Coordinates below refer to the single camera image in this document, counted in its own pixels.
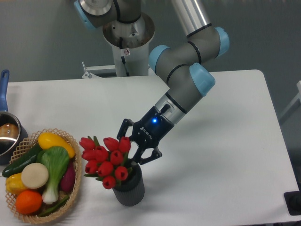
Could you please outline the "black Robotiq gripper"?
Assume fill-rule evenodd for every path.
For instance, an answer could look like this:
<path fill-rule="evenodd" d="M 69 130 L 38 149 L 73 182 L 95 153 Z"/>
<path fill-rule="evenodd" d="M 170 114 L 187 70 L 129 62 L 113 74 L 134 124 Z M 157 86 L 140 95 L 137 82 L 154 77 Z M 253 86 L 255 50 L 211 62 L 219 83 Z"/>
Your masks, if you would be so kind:
<path fill-rule="evenodd" d="M 162 152 L 157 146 L 160 140 L 174 127 L 174 124 L 162 116 L 158 109 L 153 106 L 135 123 L 131 119 L 124 119 L 117 133 L 117 140 L 120 141 L 126 135 L 128 128 L 132 126 L 130 139 L 139 146 L 132 157 L 132 161 L 144 165 L 162 157 Z"/>

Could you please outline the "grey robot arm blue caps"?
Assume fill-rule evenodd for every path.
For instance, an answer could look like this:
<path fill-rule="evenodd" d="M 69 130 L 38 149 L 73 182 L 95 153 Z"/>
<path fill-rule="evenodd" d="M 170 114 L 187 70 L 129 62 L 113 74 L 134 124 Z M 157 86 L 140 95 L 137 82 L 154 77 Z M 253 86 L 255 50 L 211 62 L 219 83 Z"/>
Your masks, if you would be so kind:
<path fill-rule="evenodd" d="M 101 27 L 111 45 L 118 77 L 148 75 L 152 70 L 167 86 L 163 97 L 137 122 L 124 119 L 117 138 L 132 127 L 130 140 L 138 146 L 132 161 L 145 164 L 161 157 L 160 140 L 215 85 L 203 63 L 224 54 L 227 33 L 213 27 L 199 0 L 174 0 L 172 5 L 187 41 L 177 47 L 149 50 L 155 28 L 141 11 L 139 0 L 77 0 L 74 6 L 88 29 Z"/>

